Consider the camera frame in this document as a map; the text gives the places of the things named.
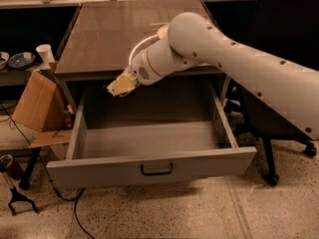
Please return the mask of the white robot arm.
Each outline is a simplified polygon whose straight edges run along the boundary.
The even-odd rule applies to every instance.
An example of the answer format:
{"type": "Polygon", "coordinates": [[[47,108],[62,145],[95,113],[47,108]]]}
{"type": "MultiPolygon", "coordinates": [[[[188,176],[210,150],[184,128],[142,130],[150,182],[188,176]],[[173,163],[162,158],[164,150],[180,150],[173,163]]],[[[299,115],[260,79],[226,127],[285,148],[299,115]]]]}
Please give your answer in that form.
{"type": "Polygon", "coordinates": [[[114,96],[200,64],[219,68],[312,139],[319,137],[319,72],[237,43],[192,12],[175,16],[107,86],[114,96]]]}

